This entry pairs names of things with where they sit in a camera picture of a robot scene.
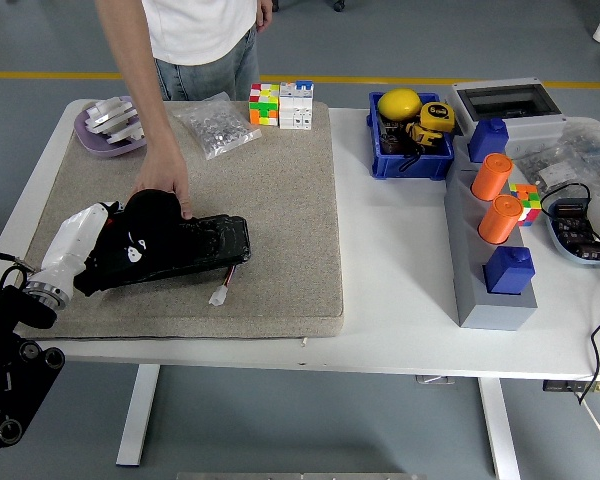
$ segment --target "jeans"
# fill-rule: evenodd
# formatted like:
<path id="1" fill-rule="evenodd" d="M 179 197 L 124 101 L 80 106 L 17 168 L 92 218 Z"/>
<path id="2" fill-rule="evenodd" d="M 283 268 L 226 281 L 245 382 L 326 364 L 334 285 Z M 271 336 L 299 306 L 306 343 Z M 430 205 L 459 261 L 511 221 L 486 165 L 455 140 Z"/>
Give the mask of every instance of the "jeans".
<path id="1" fill-rule="evenodd" d="M 163 100 L 204 100 L 226 92 L 247 101 L 251 84 L 260 81 L 255 25 L 224 57 L 205 65 L 173 65 L 155 59 Z"/>

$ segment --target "white t-shirt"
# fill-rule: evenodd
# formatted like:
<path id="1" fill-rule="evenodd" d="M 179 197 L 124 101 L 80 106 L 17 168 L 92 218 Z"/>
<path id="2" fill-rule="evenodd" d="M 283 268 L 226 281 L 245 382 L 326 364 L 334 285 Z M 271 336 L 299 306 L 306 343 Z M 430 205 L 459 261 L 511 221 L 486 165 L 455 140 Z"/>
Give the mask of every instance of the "white t-shirt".
<path id="1" fill-rule="evenodd" d="M 256 21 L 257 0 L 142 0 L 153 56 L 204 65 L 225 56 Z"/>

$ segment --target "yellow ball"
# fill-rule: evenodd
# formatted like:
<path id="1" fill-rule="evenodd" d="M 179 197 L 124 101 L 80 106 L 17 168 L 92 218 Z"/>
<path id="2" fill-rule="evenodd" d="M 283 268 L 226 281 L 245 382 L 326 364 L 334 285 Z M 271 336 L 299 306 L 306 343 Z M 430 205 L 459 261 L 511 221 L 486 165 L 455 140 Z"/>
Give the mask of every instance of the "yellow ball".
<path id="1" fill-rule="evenodd" d="M 410 88 L 394 88 L 378 100 L 378 112 L 393 122 L 410 120 L 416 117 L 421 109 L 420 97 Z"/>

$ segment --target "yellow floor line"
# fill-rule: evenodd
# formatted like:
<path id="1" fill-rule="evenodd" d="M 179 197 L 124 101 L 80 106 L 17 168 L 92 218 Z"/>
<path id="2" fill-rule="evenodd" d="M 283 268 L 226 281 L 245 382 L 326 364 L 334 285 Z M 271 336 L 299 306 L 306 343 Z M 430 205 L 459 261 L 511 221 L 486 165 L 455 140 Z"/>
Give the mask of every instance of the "yellow floor line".
<path id="1" fill-rule="evenodd" d="M 349 77 L 333 75 L 262 75 L 263 82 L 294 81 L 307 78 L 316 83 L 358 85 L 452 85 L 471 82 L 475 78 L 427 78 L 427 77 Z M 121 80 L 116 72 L 8 72 L 0 71 L 0 80 Z M 566 82 L 546 80 L 547 88 L 600 90 L 600 82 Z"/>

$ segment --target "purple tray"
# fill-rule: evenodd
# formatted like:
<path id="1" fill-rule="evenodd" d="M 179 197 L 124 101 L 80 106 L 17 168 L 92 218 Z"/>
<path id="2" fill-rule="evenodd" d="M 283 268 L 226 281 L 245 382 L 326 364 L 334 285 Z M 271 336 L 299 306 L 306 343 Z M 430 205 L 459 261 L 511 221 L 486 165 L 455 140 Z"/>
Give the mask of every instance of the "purple tray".
<path id="1" fill-rule="evenodd" d="M 131 97 L 120 98 L 125 102 L 131 102 Z M 86 109 L 80 112 L 73 122 L 73 129 L 75 130 L 80 143 L 84 145 L 84 148 L 94 155 L 99 157 L 117 157 L 118 155 L 130 152 L 147 144 L 147 141 L 144 138 L 141 138 L 140 140 L 121 140 L 114 144 L 109 144 L 107 143 L 107 135 L 103 133 L 91 133 L 87 130 L 87 126 L 84 122 L 88 118 L 89 114 Z M 139 121 L 140 119 L 136 116 L 129 121 L 129 124 L 137 123 Z"/>

